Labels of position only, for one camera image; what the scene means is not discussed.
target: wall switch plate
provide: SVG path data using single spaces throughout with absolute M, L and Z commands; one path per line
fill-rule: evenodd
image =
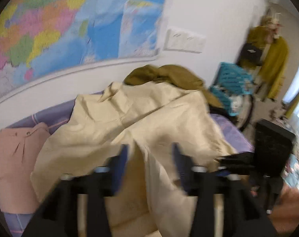
M 165 50 L 201 53 L 204 48 L 205 37 L 181 29 L 169 29 Z

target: teal plastic basket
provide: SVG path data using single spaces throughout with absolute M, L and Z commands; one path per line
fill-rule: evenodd
M 228 97 L 225 92 L 218 90 L 214 86 L 210 87 L 210 91 L 222 102 L 224 109 L 232 117 L 237 116 L 239 112 L 233 112 L 231 108 L 231 99 Z
M 253 93 L 253 78 L 236 64 L 221 62 L 217 85 L 236 95 Z

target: world map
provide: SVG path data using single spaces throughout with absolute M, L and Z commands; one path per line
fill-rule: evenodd
M 0 15 L 0 98 L 42 76 L 156 54 L 165 0 L 11 0 Z

